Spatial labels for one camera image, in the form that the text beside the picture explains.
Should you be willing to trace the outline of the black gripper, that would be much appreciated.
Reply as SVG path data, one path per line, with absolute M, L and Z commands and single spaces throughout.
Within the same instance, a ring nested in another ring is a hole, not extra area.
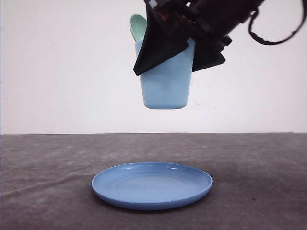
M 225 63 L 217 42 L 260 6 L 259 0 L 147 0 L 147 28 L 133 71 L 141 75 L 195 43 L 192 72 Z

